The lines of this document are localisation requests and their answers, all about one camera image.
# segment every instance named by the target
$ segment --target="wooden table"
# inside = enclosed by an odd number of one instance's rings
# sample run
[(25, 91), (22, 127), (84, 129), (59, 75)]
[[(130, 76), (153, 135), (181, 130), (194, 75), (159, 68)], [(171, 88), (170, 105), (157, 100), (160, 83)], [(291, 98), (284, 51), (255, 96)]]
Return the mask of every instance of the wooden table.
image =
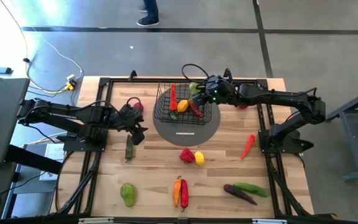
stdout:
[[(85, 77), (78, 100), (79, 106), (92, 103), (96, 98), (100, 77)], [(269, 78), (268, 87), (285, 91), (281, 78)], [(93, 217), (203, 217), (203, 218), (268, 218), (273, 217), (272, 199), (254, 196), (254, 206), (235, 198), (223, 190), (224, 184), (247, 182), (269, 190), (265, 157), (256, 139), (248, 156), (240, 160), (250, 134), (257, 136), (259, 120), (256, 106), (238, 110), (234, 106), (219, 105), (221, 124), (207, 142), (190, 147), (201, 151), (206, 159), (203, 167), (184, 164), (178, 156), (183, 147), (162, 139), (154, 128), (152, 116), (158, 83), (115, 83), (111, 103), (117, 107), (132, 96), (138, 96), (145, 105), (145, 140), (135, 147), (133, 160), (125, 163), (125, 132), (110, 131), (106, 150), (102, 153), (92, 209)], [(277, 123), (284, 122), (290, 108), (273, 106)], [(75, 152), (64, 165), (59, 183), (60, 207), (78, 185), (83, 152)], [(283, 154), (287, 184), (296, 199), (310, 213), (313, 207), (302, 162), (291, 154)], [(172, 202), (173, 180), (181, 175), (189, 186), (189, 206), (181, 212)], [(137, 187), (137, 201), (127, 208), (119, 189), (124, 183)], [(86, 203), (88, 188), (83, 197)], [(277, 190), (280, 208), (284, 211), (281, 190)]]

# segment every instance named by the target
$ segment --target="concrete floor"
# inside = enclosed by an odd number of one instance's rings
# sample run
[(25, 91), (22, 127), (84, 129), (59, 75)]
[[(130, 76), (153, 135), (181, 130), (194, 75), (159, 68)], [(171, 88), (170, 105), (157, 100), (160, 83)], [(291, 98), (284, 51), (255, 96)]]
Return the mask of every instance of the concrete floor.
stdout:
[[(5, 1), (21, 26), (135, 27), (143, 15), (135, 0), (12, 0)], [(159, 1), (160, 26), (165, 28), (256, 29), (252, 0)], [(265, 29), (358, 30), (358, 1), (259, 0)], [(226, 67), (236, 77), (266, 77), (258, 34), (26, 32), (31, 77), (45, 88), (58, 89), (77, 67), (59, 57), (42, 41), (43, 35), (62, 54), (75, 59), (86, 75), (179, 75), (184, 63), (197, 63), (210, 73)], [(274, 77), (285, 79), (288, 91), (318, 87), (327, 113), (358, 95), (358, 35), (267, 34)], [(0, 3), (0, 65), (24, 77), (24, 43), (19, 30)], [(35, 95), (27, 94), (26, 98)], [(70, 93), (53, 99), (70, 103)], [(60, 132), (38, 125), (46, 134)], [(305, 152), (306, 175), (316, 213), (336, 213), (358, 221), (358, 180), (343, 182), (356, 170), (338, 121), (301, 129), (303, 139), (315, 143)], [(18, 126), (12, 143), (40, 139), (38, 133)], [(28, 200), (39, 200), (32, 210)], [(14, 215), (45, 213), (50, 197), (22, 195)]]

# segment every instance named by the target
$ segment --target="wire basket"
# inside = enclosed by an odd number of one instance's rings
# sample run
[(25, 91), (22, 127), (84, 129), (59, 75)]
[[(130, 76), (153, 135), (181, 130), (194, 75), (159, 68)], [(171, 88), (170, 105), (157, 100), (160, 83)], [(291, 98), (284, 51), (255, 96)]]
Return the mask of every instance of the wire basket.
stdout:
[(181, 100), (188, 100), (190, 97), (189, 83), (169, 83), (160, 82), (158, 84), (157, 98), (155, 100), (154, 117), (161, 122), (196, 124), (204, 125), (211, 121), (211, 104), (206, 103), (199, 110), (204, 115), (202, 118), (197, 117), (190, 106), (183, 113), (178, 113), (178, 119), (174, 120), (169, 117), (169, 103), (171, 97), (171, 85), (175, 85), (177, 103)]

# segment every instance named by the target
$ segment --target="jeans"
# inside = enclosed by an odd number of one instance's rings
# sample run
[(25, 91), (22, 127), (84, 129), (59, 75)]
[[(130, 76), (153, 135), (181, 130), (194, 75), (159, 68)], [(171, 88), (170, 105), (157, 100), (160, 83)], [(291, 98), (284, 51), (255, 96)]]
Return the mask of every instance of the jeans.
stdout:
[(158, 21), (157, 0), (143, 0), (149, 19)]

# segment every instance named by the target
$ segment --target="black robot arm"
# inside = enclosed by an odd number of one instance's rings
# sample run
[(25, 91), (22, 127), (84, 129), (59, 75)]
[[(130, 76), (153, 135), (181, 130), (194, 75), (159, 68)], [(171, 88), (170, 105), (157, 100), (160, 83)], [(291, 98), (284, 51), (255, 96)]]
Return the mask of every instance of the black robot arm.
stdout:
[(119, 111), (109, 103), (106, 106), (93, 106), (101, 102), (79, 108), (40, 99), (22, 100), (17, 118), (19, 124), (25, 126), (45, 123), (75, 133), (86, 144), (100, 142), (102, 132), (106, 129), (130, 132), (135, 145), (143, 141), (143, 132), (147, 128), (140, 125), (143, 116), (138, 108), (133, 108), (128, 103)]
[(226, 79), (211, 75), (200, 82), (197, 89), (200, 92), (193, 95), (193, 101), (197, 106), (207, 102), (234, 106), (265, 103), (298, 109), (299, 114), (282, 124), (271, 125), (267, 132), (260, 133), (264, 152), (286, 152), (283, 145), (287, 143), (290, 145), (287, 152), (300, 153), (313, 147), (311, 142), (298, 139), (299, 133), (296, 130), (306, 124), (319, 124), (325, 121), (325, 102), (315, 96), (316, 88), (299, 93), (275, 91), (267, 90), (261, 85), (236, 83), (230, 77)]

